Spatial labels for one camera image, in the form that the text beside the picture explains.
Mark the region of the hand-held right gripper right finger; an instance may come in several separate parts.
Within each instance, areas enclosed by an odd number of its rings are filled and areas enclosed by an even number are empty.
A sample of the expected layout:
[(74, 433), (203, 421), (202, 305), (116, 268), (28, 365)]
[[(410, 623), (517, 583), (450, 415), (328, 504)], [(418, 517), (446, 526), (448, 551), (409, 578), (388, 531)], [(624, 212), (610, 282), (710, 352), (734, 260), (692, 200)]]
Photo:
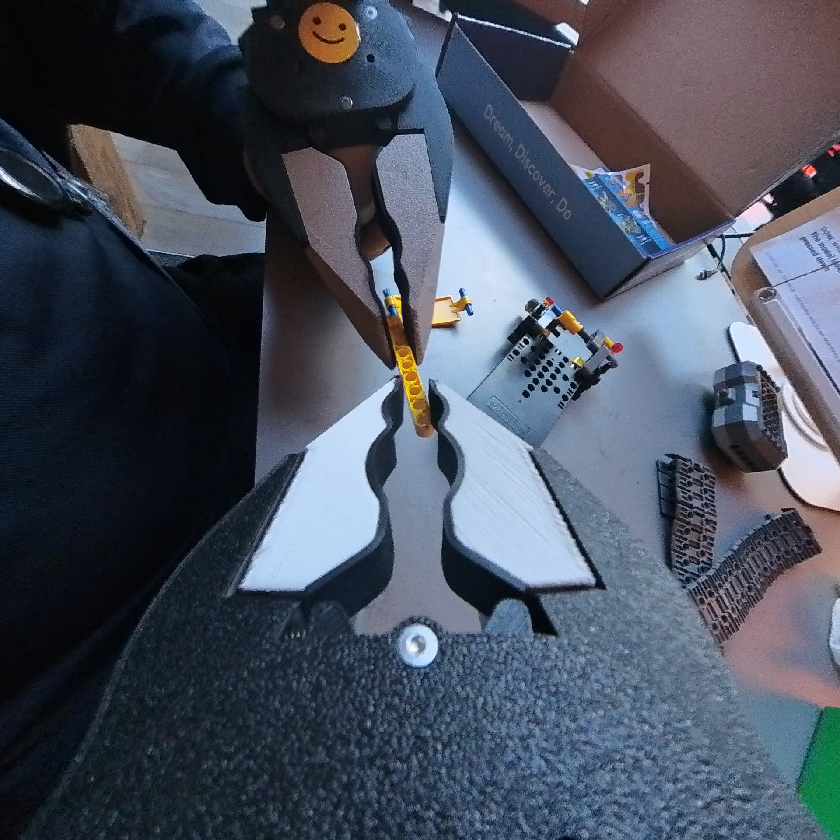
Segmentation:
[(448, 516), (455, 546), (520, 592), (593, 587), (578, 548), (533, 459), (532, 447), (446, 384), (438, 441), (454, 446)]

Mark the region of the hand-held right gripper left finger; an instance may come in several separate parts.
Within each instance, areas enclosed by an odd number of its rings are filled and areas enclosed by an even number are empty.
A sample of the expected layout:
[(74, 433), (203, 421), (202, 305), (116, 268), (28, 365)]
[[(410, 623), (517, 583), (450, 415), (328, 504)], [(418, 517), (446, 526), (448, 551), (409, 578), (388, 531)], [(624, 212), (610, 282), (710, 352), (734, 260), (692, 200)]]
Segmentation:
[(382, 504), (367, 459), (402, 421), (402, 399), (392, 379), (307, 446), (241, 579), (243, 592), (314, 593), (372, 545)]

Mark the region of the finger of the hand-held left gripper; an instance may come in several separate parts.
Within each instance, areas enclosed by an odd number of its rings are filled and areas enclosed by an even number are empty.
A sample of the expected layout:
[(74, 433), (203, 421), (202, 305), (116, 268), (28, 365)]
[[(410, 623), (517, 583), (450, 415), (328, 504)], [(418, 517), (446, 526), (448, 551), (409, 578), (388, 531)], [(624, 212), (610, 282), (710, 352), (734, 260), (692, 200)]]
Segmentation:
[(393, 248), (406, 336), (421, 363), (433, 326), (445, 234), (423, 134), (398, 134), (382, 149), (374, 186), (385, 236)]
[(308, 242), (308, 258), (352, 325), (387, 368), (395, 365), (370, 264), (362, 257), (358, 218), (342, 162), (318, 150), (283, 155)]

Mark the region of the yellow scoop piece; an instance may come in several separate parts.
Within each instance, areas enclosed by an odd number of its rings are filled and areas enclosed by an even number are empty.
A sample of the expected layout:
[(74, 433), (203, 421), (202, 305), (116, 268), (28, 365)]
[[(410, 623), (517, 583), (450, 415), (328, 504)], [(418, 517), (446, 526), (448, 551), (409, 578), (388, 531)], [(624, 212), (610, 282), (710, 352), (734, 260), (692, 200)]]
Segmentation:
[(458, 289), (457, 298), (452, 296), (443, 296), (435, 299), (433, 327), (448, 328), (455, 326), (461, 321), (461, 316), (463, 314), (468, 317), (472, 317), (475, 314), (475, 311), (473, 301), (467, 294), (466, 289), (461, 287)]

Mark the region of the yellow perforated beam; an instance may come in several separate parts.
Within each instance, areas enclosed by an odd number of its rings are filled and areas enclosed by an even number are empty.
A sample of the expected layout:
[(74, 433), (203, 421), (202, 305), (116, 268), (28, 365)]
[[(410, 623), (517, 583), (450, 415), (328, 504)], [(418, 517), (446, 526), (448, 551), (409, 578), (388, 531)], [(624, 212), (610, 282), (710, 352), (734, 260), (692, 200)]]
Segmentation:
[(388, 288), (383, 290), (382, 296), (385, 304), (385, 324), (395, 356), (396, 369), (402, 377), (416, 435), (420, 438), (430, 438), (434, 434), (434, 426), (424, 384), (406, 337), (402, 317), (402, 298), (392, 294)]

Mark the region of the green storage bin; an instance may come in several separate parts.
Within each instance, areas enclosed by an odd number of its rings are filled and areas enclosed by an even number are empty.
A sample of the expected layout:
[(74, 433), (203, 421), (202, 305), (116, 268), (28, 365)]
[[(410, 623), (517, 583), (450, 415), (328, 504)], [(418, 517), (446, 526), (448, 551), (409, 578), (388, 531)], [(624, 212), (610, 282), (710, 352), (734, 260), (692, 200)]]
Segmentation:
[(824, 834), (839, 838), (839, 709), (817, 720), (797, 782), (798, 793)]

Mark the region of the person's left forearm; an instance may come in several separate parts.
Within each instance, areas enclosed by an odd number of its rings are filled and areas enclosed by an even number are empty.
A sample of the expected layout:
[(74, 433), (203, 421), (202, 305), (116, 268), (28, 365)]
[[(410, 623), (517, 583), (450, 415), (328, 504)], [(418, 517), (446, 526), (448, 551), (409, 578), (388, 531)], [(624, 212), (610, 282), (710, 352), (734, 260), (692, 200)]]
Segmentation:
[(2, 119), (67, 164), (67, 126), (177, 152), (208, 201), (252, 221), (248, 83), (225, 29), (187, 1), (2, 1)]

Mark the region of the grey desk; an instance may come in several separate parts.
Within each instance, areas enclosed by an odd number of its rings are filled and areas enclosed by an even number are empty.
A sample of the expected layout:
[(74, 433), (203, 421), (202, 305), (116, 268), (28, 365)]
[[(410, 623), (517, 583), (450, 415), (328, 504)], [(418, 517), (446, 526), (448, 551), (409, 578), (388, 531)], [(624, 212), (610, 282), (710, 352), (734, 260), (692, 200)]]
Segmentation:
[[(732, 361), (727, 329), (744, 320), (721, 275), (698, 281), (705, 250), (606, 302), (594, 297), (476, 143), (455, 129), (455, 168), (438, 291), (465, 287), (476, 314), (434, 329), (421, 367), (468, 396), (497, 364), (531, 298), (551, 296), (624, 344), (618, 369), (568, 408), (543, 447), (615, 512), (659, 562), (667, 548), (655, 462), (674, 453), (717, 475), (717, 556), (764, 514), (801, 510), (822, 553), (785, 572), (723, 646), (742, 704), (773, 761), (799, 775), (819, 714), (838, 707), (827, 638), (838, 582), (838, 516), (800, 504), (776, 473), (744, 475), (707, 437), (714, 371)], [(361, 340), (294, 237), (266, 227), (266, 303), (256, 477), (354, 409), (392, 372)]]

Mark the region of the person's left hand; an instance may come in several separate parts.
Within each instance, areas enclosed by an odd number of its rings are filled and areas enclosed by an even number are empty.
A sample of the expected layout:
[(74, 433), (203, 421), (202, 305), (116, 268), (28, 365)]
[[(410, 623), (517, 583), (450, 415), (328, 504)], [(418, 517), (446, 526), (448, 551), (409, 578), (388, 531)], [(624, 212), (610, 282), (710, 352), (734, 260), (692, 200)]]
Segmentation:
[(362, 256), (374, 259), (390, 248), (382, 231), (375, 202), (375, 160), (380, 150), (374, 144), (335, 148), (329, 151), (346, 172), (355, 207), (359, 228), (359, 246)]

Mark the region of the dark blue cardboard box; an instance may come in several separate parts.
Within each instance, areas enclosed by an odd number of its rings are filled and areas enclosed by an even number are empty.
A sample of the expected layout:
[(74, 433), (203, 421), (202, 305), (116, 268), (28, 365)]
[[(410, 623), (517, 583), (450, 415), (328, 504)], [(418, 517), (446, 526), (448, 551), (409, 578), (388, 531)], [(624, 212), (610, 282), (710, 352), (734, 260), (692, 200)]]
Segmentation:
[[(449, 107), (600, 299), (693, 256), (838, 142), (839, 2), (513, 2), (569, 47), (454, 15), (437, 65)], [(648, 255), (573, 165), (649, 165)]]

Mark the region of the grey tread track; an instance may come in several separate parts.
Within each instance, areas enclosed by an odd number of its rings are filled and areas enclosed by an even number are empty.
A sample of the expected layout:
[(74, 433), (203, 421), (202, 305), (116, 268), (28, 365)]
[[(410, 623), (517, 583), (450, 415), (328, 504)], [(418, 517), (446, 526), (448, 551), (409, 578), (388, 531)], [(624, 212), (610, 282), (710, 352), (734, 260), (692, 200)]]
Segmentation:
[(670, 521), (668, 566), (688, 587), (714, 560), (717, 479), (708, 467), (666, 454), (657, 461), (657, 481), (660, 513)]
[(783, 572), (821, 551), (800, 512), (786, 508), (767, 515), (713, 570), (688, 584), (686, 592), (711, 635), (723, 644)]

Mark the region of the person's dark clothed body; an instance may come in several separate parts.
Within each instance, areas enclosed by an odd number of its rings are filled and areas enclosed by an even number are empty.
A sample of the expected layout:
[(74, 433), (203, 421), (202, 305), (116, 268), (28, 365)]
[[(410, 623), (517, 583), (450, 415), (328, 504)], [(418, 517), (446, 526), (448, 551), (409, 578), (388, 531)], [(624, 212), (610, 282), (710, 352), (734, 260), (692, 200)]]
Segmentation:
[[(2, 149), (71, 176), (6, 122)], [(88, 215), (2, 197), (2, 838), (49, 796), (150, 600), (255, 470), (262, 255), (165, 269), (73, 179)]]

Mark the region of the wooden panel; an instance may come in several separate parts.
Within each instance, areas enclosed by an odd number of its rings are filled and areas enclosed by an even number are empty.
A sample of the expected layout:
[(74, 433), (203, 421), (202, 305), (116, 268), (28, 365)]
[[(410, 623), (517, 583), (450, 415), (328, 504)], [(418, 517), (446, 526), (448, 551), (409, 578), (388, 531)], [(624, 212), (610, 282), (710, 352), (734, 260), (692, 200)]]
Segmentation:
[(126, 227), (141, 238), (146, 218), (143, 205), (110, 132), (83, 124), (68, 128), (71, 171), (107, 199)]

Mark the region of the wooden display board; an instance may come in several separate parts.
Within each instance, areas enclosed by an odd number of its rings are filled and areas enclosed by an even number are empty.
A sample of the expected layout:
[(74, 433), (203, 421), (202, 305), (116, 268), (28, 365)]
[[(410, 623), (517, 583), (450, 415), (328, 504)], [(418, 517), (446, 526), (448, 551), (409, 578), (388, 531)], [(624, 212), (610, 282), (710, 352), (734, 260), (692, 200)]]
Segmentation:
[(774, 352), (783, 373), (813, 417), (829, 447), (838, 449), (838, 383), (826, 372), (812, 346), (791, 320), (776, 289), (762, 273), (751, 247), (807, 224), (838, 207), (838, 189), (765, 225), (740, 248), (732, 269), (733, 286)]

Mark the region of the black drawstring with toggle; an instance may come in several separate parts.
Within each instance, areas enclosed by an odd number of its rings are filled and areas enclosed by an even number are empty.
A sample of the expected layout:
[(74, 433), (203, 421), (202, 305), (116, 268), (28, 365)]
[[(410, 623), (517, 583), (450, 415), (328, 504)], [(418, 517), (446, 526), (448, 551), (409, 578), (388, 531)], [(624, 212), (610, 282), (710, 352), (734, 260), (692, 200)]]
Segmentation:
[(92, 210), (87, 193), (71, 176), (11, 150), (1, 149), (1, 187), (3, 198), (42, 214), (81, 216)]

